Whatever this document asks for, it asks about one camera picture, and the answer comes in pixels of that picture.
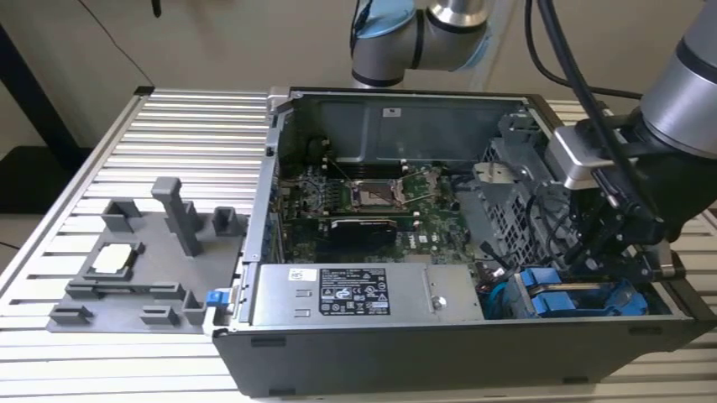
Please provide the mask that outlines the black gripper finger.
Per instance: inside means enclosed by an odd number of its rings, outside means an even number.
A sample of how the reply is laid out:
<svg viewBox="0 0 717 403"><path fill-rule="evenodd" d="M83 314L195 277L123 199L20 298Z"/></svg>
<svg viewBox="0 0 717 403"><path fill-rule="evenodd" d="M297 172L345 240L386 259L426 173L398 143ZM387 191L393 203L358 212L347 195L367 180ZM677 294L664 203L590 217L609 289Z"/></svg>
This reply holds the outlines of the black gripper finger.
<svg viewBox="0 0 717 403"><path fill-rule="evenodd" d="M580 267L580 275L602 276L613 280L624 279L629 282L654 281L652 266L644 255L589 257Z"/></svg>
<svg viewBox="0 0 717 403"><path fill-rule="evenodd" d="M620 256L626 246L617 239L625 215L601 196L570 197L570 221L576 241L566 251L569 269L586 269L589 259L601 263Z"/></svg>

